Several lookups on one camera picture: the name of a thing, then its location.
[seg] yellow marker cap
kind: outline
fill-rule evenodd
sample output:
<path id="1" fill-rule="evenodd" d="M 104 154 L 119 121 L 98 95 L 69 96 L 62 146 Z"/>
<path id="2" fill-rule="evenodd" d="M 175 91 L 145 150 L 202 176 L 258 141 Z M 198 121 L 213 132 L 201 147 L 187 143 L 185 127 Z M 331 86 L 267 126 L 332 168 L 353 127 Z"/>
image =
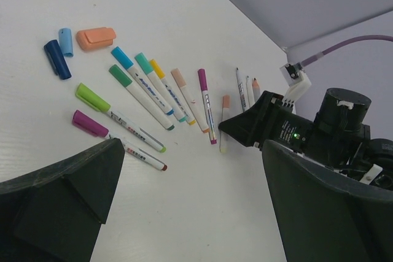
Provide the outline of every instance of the yellow marker cap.
<path id="1" fill-rule="evenodd" d="M 165 73 L 161 70 L 160 66 L 155 60 L 151 60 L 150 64 L 152 65 L 153 70 L 157 74 L 158 78 L 162 79 L 165 77 Z"/>

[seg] dark blue marker cap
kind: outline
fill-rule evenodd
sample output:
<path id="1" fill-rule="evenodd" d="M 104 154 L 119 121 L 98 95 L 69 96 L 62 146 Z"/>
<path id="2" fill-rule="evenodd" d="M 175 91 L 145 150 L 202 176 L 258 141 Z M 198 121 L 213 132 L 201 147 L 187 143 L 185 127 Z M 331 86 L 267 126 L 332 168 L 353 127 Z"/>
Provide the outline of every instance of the dark blue marker cap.
<path id="1" fill-rule="evenodd" d="M 71 78 L 71 73 L 57 40 L 51 40 L 46 43 L 44 50 L 55 74 L 58 75 L 61 80 Z"/>

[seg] lime green marker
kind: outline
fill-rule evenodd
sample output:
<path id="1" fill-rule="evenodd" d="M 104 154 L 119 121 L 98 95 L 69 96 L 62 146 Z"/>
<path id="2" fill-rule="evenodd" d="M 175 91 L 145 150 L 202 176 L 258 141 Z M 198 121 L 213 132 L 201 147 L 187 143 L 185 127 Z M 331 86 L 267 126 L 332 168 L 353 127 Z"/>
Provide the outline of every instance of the lime green marker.
<path id="1" fill-rule="evenodd" d="M 124 117 L 119 111 L 114 110 L 110 104 L 108 104 L 105 100 L 92 92 L 91 89 L 89 89 L 89 87 L 87 87 L 83 83 L 79 84 L 75 95 L 77 98 L 86 103 L 88 106 L 95 109 L 97 112 L 102 112 L 108 117 L 111 117 L 117 123 L 122 125 L 125 129 L 129 130 L 129 132 L 134 134 L 140 140 L 149 144 L 155 150 L 158 150 L 160 153 L 166 151 L 166 147 L 164 147 L 161 142 L 156 140 L 149 133 L 147 133 L 137 124 L 132 122 L 129 118 Z"/>

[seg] light blue marker cap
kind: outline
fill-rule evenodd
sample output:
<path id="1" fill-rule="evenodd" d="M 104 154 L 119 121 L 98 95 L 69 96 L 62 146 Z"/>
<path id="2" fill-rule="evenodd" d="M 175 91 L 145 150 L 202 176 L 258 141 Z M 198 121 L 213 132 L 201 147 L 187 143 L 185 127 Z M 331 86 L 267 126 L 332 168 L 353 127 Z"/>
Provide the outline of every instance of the light blue marker cap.
<path id="1" fill-rule="evenodd" d="M 128 70 L 130 67 L 134 65 L 134 63 L 130 60 L 130 58 L 117 46 L 115 49 L 111 51 L 112 55 L 117 59 L 117 61 L 124 67 L 124 69 Z"/>
<path id="2" fill-rule="evenodd" d="M 74 49 L 72 48 L 72 34 L 71 29 L 61 28 L 59 30 L 59 45 L 64 56 L 72 58 L 74 56 Z"/>
<path id="3" fill-rule="evenodd" d="M 135 60 L 141 66 L 142 70 L 146 75 L 154 71 L 152 65 L 149 63 L 149 61 L 142 52 L 135 56 Z"/>

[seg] teal marker cap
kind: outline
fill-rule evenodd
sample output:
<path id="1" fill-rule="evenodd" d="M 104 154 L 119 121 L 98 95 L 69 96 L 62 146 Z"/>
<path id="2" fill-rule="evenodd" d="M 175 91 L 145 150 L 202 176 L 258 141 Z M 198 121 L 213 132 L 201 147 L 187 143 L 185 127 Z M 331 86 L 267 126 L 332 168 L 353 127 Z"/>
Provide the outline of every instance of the teal marker cap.
<path id="1" fill-rule="evenodd" d="M 83 101 L 88 106 L 92 107 L 98 112 L 107 112 L 111 108 L 110 104 L 108 104 L 105 100 L 92 92 L 91 89 L 89 89 L 89 87 L 87 87 L 83 83 L 79 84 L 78 88 L 76 89 L 75 95 L 81 101 Z"/>
<path id="2" fill-rule="evenodd" d="M 119 68 L 118 65 L 114 64 L 109 69 L 109 72 L 112 74 L 113 77 L 116 78 L 117 81 L 120 82 L 124 87 L 127 87 L 133 81 Z"/>
<path id="3" fill-rule="evenodd" d="M 154 71 L 152 65 L 149 63 L 149 61 L 142 52 L 135 56 L 135 60 L 141 66 L 142 70 L 145 72 L 146 75 Z"/>

